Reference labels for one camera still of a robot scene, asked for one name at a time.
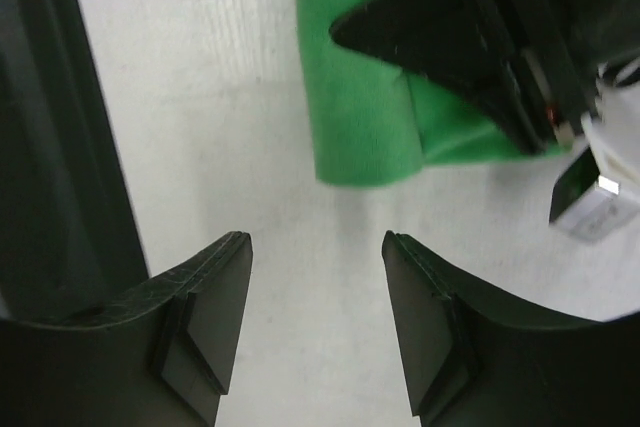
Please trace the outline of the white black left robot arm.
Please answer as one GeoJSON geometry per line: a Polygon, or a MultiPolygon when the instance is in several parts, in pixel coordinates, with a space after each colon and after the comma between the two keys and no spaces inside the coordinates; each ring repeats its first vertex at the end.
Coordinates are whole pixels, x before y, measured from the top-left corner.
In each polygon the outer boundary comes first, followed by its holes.
{"type": "Polygon", "coordinates": [[[634,143],[639,0],[367,0],[329,33],[457,94],[524,154],[634,143]]]}

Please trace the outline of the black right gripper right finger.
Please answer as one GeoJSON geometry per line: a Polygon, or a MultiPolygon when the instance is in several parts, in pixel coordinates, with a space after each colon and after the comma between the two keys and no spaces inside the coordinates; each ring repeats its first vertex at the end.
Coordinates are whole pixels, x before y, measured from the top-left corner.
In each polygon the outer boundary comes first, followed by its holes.
{"type": "Polygon", "coordinates": [[[382,244],[412,414],[424,426],[635,426],[639,317],[513,295],[406,234],[382,244]]]}

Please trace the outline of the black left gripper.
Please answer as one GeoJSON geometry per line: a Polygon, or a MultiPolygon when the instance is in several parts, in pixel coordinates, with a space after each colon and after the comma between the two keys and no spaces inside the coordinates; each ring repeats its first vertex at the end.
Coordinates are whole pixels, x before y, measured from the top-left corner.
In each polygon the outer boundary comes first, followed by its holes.
{"type": "Polygon", "coordinates": [[[341,47],[459,95],[526,155],[579,134],[596,80],[639,56],[639,0],[367,0],[329,29],[341,47]]]}

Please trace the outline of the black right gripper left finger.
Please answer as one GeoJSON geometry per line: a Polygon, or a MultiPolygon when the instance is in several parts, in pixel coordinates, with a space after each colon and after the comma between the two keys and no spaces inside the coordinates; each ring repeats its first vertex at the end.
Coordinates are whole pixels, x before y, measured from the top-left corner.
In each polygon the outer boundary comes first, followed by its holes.
{"type": "Polygon", "coordinates": [[[230,388],[252,270],[232,231],[60,320],[1,324],[5,426],[212,426],[230,388]]]}

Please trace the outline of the green cloth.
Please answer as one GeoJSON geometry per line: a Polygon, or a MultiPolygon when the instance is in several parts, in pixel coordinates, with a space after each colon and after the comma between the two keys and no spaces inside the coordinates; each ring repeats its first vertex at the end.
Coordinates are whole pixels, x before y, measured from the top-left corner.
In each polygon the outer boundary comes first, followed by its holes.
{"type": "Polygon", "coordinates": [[[467,101],[424,77],[336,44],[334,20],[367,0],[296,0],[315,171],[337,186],[379,186],[427,165],[523,161],[467,101]]]}

